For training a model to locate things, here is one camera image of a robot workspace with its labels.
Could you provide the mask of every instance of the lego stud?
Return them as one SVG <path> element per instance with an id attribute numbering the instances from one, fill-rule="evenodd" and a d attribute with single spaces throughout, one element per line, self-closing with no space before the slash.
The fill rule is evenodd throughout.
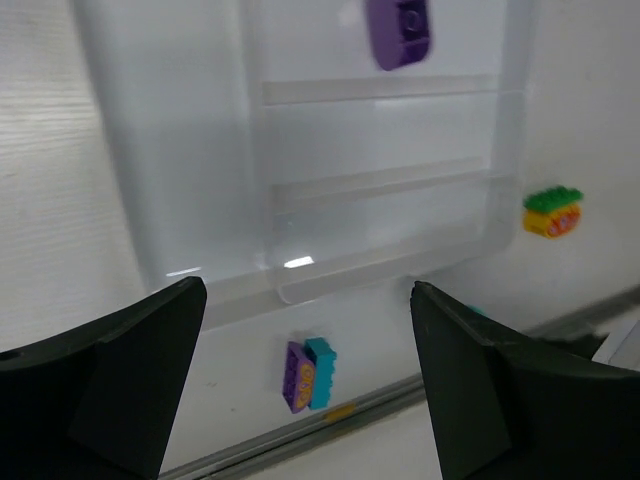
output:
<path id="1" fill-rule="evenodd" d="M 431 49 L 427 0 L 367 0 L 373 56 L 386 71 L 417 63 Z"/>

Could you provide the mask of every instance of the white panel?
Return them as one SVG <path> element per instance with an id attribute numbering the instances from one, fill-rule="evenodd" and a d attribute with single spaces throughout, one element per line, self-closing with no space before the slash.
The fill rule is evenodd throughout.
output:
<path id="1" fill-rule="evenodd" d="M 640 79 L 640 62 L 630 61 L 637 53 L 640 40 L 637 28 L 640 2 L 543 0 L 542 6 L 533 68 L 536 95 L 528 129 L 527 188 L 533 191 L 558 182 L 582 188 L 586 193 L 584 221 L 570 236 L 557 241 L 520 230 L 505 253 L 429 276 L 462 301 L 482 307 L 492 317 L 518 329 L 568 313 L 636 285 L 640 280 L 635 261 L 640 223 L 634 220 L 640 202 L 637 188 L 640 108 L 636 101 L 630 100 L 635 98 Z M 338 372 L 344 377 L 338 388 L 348 388 L 351 394 L 367 392 L 376 375 L 384 376 L 383 381 L 387 381 L 389 370 L 394 370 L 390 377 L 400 379 L 408 373 L 395 370 L 400 365 L 417 372 L 417 360 L 402 357 L 415 352 L 409 332 L 409 283 L 387 282 L 379 289 L 344 292 L 308 305 L 290 307 L 302 327 L 287 314 L 274 314 L 255 322 L 237 323 L 203 337 L 199 346 L 202 353 L 194 363 L 197 373 L 190 376 L 183 400 L 185 405 L 176 420 L 176 435 L 169 453 L 172 465 L 296 420 L 279 403 L 275 393 L 267 393 L 269 388 L 255 384 L 265 385 L 264 377 L 275 375 L 271 368 L 274 372 L 280 371 L 278 366 L 261 366 L 272 361 L 273 355 L 280 354 L 281 342 L 290 335 L 305 332 L 306 322 L 315 323 L 318 331 L 326 325 L 325 331 L 334 335 L 332 341 L 344 338 L 345 344 L 339 346 L 338 354 L 343 351 L 353 354 L 350 360 L 354 368 L 347 362 L 341 364 Z M 389 310 L 392 294 L 398 296 L 394 311 Z M 358 307 L 347 307 L 346 298 Z M 380 330 L 380 325 L 387 325 L 388 330 Z M 404 342 L 395 343 L 399 332 L 406 335 Z M 255 338 L 254 334 L 260 336 L 262 344 L 274 346 L 265 347 L 253 356 L 254 344 L 247 344 L 246 339 Z M 360 342 L 362 345 L 371 342 L 370 348 L 364 351 L 372 352 L 372 357 L 375 355 L 375 363 L 364 365 L 356 360 L 362 351 L 356 346 L 358 353 L 354 354 L 349 342 L 358 346 Z M 255 377 L 245 377 L 243 374 L 248 370 L 244 369 L 236 373 L 238 364 L 244 364 L 247 352 L 251 356 L 249 363 L 259 366 Z M 217 362 L 222 356 L 228 362 L 224 371 Z M 372 357 L 362 357 L 363 362 Z M 211 368 L 217 373 L 207 377 Z M 221 378 L 226 378 L 235 390 L 205 388 L 205 380 Z M 219 383 L 223 387 L 225 384 L 224 380 Z M 235 401 L 244 401 L 247 396 L 252 406 L 246 411 L 237 409 L 246 415 L 242 415 L 241 420 L 229 420 L 233 423 L 224 424 L 229 429 L 222 433 L 220 419 L 231 414 Z M 199 413 L 188 412 L 193 406 L 198 407 Z M 361 473 L 363 478 L 376 478 L 381 472 L 388 478 L 387 473 L 393 475 L 402 469 L 408 479 L 430 478 L 429 475 L 437 479 L 435 452 L 429 443 L 433 437 L 428 434 L 428 415 L 425 410 L 421 415 L 410 417 L 409 423 L 415 427 L 411 432 L 415 435 L 409 435 L 406 442 L 396 436 L 387 440 L 377 430 L 365 431 L 365 443 L 358 451 L 355 447 L 341 448 L 342 444 L 336 443 L 329 447 L 331 451 L 326 456 L 318 453 L 317 459 L 302 457 L 300 461 L 288 462 L 265 472 L 265 478 L 305 478 L 306 475 L 309 479 L 325 479 L 332 475 L 340 477 L 344 472 L 349 472 L 354 480 Z M 391 426 L 386 428 L 386 424 L 383 427 L 384 431 L 393 430 Z M 374 448 L 370 442 L 377 445 L 378 439 L 381 445 Z M 410 450 L 416 445 L 420 447 L 418 451 Z M 420 463 L 411 452 L 418 454 Z M 386 470 L 388 465 L 394 468 Z"/>
<path id="2" fill-rule="evenodd" d="M 494 94 L 303 104 L 267 109 L 272 183 L 482 157 Z"/>
<path id="3" fill-rule="evenodd" d="M 257 473 L 250 480 L 442 480 L 426 403 Z"/>
<path id="4" fill-rule="evenodd" d="M 269 82 L 371 78 L 363 0 L 261 0 L 264 78 Z M 433 52 L 427 62 L 393 75 L 500 73 L 508 0 L 430 0 Z"/>
<path id="5" fill-rule="evenodd" d="M 485 224 L 488 181 L 443 185 L 384 195 L 276 217 L 275 262 L 278 266 L 310 255 L 324 262 L 413 237 L 422 237 L 422 251 L 452 244 L 438 235 L 447 226 L 468 226 L 478 238 Z"/>
<path id="6" fill-rule="evenodd" d="M 258 271 L 237 2 L 76 7 L 149 288 Z"/>
<path id="7" fill-rule="evenodd" d="M 66 1 L 0 0 L 0 351 L 144 295 Z"/>

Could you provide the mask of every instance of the lego brick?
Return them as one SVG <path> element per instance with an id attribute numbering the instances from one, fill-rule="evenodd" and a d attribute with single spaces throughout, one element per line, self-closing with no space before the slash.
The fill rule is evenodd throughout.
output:
<path id="1" fill-rule="evenodd" d="M 431 50 L 426 0 L 367 0 L 367 19 L 373 56 L 383 70 L 420 62 Z"/>
<path id="2" fill-rule="evenodd" d="M 578 204 L 562 207 L 548 214 L 527 211 L 524 229 L 546 238 L 558 238 L 573 231 L 580 223 L 582 209 Z"/>
<path id="3" fill-rule="evenodd" d="M 524 207 L 527 210 L 547 214 L 577 203 L 583 198 L 584 195 L 580 190 L 559 185 L 528 196 L 524 201 Z"/>
<path id="4" fill-rule="evenodd" d="M 311 338 L 304 344 L 304 352 L 316 367 L 316 377 L 309 408 L 318 410 L 329 406 L 333 372 L 337 353 L 331 349 L 324 338 Z"/>
<path id="5" fill-rule="evenodd" d="M 300 413 L 311 401 L 316 367 L 305 355 L 302 345 L 289 342 L 284 368 L 282 396 L 291 413 Z"/>

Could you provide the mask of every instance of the yellow lego brick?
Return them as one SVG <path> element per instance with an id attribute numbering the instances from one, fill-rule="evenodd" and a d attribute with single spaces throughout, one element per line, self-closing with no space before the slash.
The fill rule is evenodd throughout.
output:
<path id="1" fill-rule="evenodd" d="M 577 203 L 558 208 L 549 213 L 527 210 L 524 216 L 524 229 L 546 238 L 562 237 L 576 228 L 580 222 L 582 210 Z"/>

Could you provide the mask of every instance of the purple lego brick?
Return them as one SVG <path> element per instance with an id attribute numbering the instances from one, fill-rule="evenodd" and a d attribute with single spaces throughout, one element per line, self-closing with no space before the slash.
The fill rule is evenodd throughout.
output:
<path id="1" fill-rule="evenodd" d="M 431 49 L 427 0 L 367 0 L 371 48 L 391 71 L 424 60 Z"/>
<path id="2" fill-rule="evenodd" d="M 291 413 L 300 413 L 311 401 L 316 367 L 305 355 L 302 345 L 289 342 L 284 369 L 282 395 Z"/>

